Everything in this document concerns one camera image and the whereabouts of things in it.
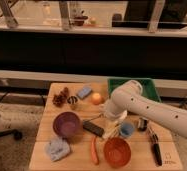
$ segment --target orange carrot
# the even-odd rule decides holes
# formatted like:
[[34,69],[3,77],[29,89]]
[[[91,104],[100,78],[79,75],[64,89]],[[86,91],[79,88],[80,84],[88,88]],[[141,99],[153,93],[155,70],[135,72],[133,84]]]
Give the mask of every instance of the orange carrot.
[[99,164],[99,158],[97,156],[97,151],[96,151],[96,138],[97,136],[94,136],[91,140],[91,158],[92,161],[95,165]]

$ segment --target green crate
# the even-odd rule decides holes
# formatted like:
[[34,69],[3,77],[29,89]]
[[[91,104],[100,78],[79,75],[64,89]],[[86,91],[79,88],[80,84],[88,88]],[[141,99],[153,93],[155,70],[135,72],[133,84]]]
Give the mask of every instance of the green crate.
[[124,84],[125,82],[129,80],[136,80],[141,83],[143,86],[143,93],[142,96],[154,100],[157,102],[161,102],[161,99],[156,91],[155,85],[153,83],[153,80],[150,78],[109,78],[108,79],[108,92],[109,95],[112,93],[112,91],[117,88],[118,86]]

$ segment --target wooden table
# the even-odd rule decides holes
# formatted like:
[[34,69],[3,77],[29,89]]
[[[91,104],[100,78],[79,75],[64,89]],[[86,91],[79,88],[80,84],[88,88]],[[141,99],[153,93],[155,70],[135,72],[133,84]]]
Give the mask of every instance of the wooden table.
[[[71,111],[68,104],[64,104],[62,108],[53,105],[52,99],[54,94],[68,87],[70,95],[81,89],[84,85],[92,87],[94,92],[99,92],[103,97],[108,98],[106,83],[53,83],[50,88],[44,114],[39,126],[39,131],[36,137],[36,143],[33,149],[33,154],[30,161],[29,169],[31,171],[97,171],[97,170],[117,170],[110,167],[105,161],[103,155],[103,146],[105,141],[97,138],[97,152],[99,156],[99,165],[94,165],[90,155],[90,141],[93,135],[85,130],[81,131],[74,139],[70,140],[71,154],[60,161],[52,162],[45,153],[45,146],[49,140],[56,137],[52,123],[55,117],[64,111]],[[99,106],[93,105],[90,102],[90,96],[85,100],[79,101],[78,108],[74,111],[81,119],[88,119],[99,115],[101,109]],[[138,115],[129,115],[127,120],[137,125]],[[105,118],[94,120],[99,126],[104,126]],[[182,164],[175,148],[172,136],[165,128],[150,122],[153,130],[158,134],[160,139],[160,149],[163,159],[163,165],[157,166],[154,155],[151,151],[151,143],[149,135],[146,132],[138,132],[127,139],[131,148],[131,160],[124,166],[119,168],[121,171],[180,171]]]

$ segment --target pink object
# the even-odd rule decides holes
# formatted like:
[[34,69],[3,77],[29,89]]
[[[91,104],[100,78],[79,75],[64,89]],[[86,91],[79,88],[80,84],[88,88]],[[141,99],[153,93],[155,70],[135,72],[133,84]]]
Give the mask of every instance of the pink object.
[[80,119],[73,112],[59,114],[53,122],[54,132],[63,138],[70,138],[80,129]]

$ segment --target gray towel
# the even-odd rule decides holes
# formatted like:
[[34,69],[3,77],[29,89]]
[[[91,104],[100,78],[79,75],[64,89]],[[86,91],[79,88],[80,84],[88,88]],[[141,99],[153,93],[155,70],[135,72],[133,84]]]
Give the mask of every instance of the gray towel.
[[67,156],[70,152],[70,146],[66,140],[57,137],[46,145],[45,151],[52,161],[57,161]]

